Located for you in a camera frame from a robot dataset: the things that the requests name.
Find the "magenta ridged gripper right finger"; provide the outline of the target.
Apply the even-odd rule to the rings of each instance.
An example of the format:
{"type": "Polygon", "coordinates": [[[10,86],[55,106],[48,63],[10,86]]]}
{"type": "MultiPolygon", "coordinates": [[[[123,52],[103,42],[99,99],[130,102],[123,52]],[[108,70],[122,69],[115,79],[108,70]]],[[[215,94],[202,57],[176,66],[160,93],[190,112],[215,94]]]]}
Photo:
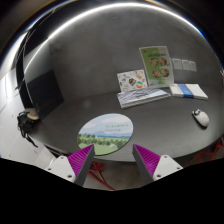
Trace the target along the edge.
{"type": "Polygon", "coordinates": [[[144,183],[152,183],[182,169],[170,156],[160,156],[137,144],[133,145],[132,154],[144,183]]]}

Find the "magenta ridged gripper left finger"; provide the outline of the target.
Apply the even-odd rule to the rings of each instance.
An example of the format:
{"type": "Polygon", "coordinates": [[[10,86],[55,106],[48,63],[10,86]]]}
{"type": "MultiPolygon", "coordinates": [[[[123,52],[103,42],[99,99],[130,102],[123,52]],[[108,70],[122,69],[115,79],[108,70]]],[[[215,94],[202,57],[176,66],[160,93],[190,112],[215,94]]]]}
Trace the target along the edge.
{"type": "Polygon", "coordinates": [[[69,156],[59,156],[46,168],[46,171],[82,186],[94,156],[94,145],[89,145],[69,156]]]}

